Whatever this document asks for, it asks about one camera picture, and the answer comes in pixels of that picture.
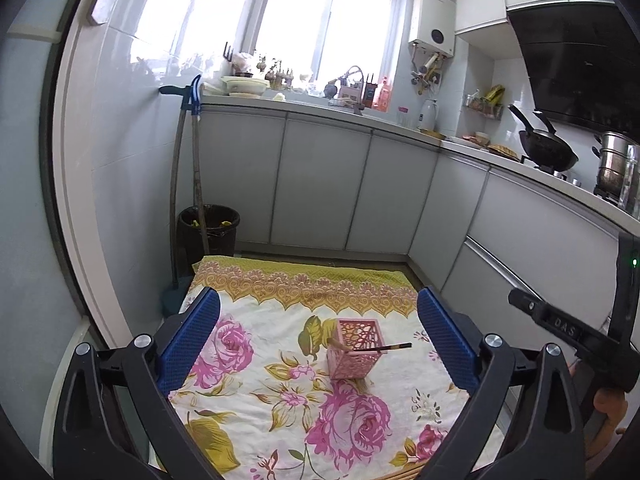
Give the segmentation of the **person's hand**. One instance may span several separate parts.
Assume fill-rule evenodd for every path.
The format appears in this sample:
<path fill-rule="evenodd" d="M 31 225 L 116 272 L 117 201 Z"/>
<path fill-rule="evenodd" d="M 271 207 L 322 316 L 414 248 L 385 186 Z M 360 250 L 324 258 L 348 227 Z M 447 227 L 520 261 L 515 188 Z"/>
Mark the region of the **person's hand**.
<path fill-rule="evenodd" d="M 597 435 L 586 446 L 588 460 L 602 452 L 611 442 L 618 425 L 626 416 L 628 402 L 623 391 L 602 388 L 594 396 L 593 407 L 605 416 L 605 420 Z"/>

